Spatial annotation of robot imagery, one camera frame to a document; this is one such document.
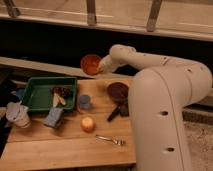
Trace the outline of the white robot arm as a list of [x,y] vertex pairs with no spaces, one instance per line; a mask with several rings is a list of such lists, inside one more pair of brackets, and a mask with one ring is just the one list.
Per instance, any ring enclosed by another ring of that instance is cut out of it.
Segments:
[[182,109],[205,98],[213,77],[197,61],[140,53],[116,44],[101,60],[104,73],[130,65],[128,107],[137,171],[193,171]]

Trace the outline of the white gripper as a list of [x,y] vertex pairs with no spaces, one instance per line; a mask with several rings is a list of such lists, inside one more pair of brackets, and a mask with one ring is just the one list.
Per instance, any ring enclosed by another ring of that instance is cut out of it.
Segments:
[[113,59],[110,55],[107,55],[101,59],[98,65],[98,71],[103,74],[113,73],[119,66],[120,63],[118,61]]

